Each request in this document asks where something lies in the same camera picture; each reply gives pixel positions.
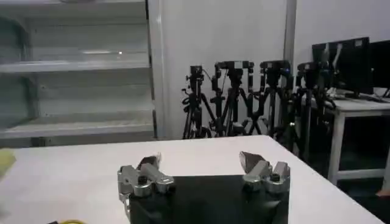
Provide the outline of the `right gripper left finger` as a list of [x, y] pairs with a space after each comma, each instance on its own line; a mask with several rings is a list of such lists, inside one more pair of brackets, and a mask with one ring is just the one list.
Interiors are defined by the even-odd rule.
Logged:
[[161, 153], [144, 157], [139, 164], [121, 166], [117, 171], [118, 195], [121, 201], [131, 196], [143, 198], [152, 193], [170, 194], [175, 189], [174, 177], [160, 171]]

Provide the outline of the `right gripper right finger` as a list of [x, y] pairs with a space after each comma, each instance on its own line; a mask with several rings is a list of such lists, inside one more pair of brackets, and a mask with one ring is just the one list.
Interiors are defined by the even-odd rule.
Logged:
[[284, 194], [290, 190], [291, 169], [288, 163], [278, 161], [275, 166], [259, 154], [239, 153], [244, 187], [255, 192], [265, 190], [270, 194]]

